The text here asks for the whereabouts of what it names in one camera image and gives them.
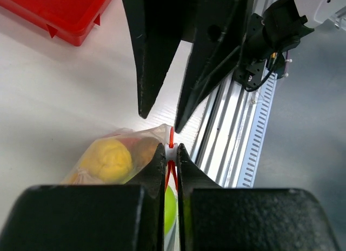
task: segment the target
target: white robot part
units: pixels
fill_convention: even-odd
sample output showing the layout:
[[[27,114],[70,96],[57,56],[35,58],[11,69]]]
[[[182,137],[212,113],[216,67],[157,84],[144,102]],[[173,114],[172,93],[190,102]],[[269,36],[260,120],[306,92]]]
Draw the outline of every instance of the white robot part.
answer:
[[[315,28],[346,6],[346,0],[295,0],[300,16],[306,16],[308,28]]]

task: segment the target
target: produce bag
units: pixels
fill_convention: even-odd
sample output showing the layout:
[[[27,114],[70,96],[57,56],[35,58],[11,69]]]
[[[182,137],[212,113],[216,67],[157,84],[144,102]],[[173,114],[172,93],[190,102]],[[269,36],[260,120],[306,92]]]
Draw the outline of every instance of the produce bag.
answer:
[[[94,141],[62,184],[122,184],[153,158],[159,143],[169,142],[170,126],[133,132],[122,129]]]

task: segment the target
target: white table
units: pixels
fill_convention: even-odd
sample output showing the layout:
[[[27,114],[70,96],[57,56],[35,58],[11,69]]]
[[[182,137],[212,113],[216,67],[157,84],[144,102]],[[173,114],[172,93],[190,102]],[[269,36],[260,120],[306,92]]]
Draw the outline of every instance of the white table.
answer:
[[[0,225],[33,184],[58,183],[87,146],[116,128],[173,125],[191,44],[182,42],[147,120],[121,0],[81,47],[0,8]],[[176,141],[191,149],[203,104]]]

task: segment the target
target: green fruit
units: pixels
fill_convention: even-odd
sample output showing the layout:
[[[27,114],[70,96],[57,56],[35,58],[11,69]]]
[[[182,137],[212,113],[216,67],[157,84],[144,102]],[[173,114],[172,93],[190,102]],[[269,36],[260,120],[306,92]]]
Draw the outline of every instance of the green fruit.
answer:
[[[168,186],[164,195],[164,235],[173,227],[177,214],[177,200]]]

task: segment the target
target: red tray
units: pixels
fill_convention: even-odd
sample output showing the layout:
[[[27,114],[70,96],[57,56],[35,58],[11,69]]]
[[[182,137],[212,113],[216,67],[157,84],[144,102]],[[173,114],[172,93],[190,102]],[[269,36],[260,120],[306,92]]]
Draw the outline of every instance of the red tray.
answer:
[[[80,46],[111,0],[0,0],[0,6]]]

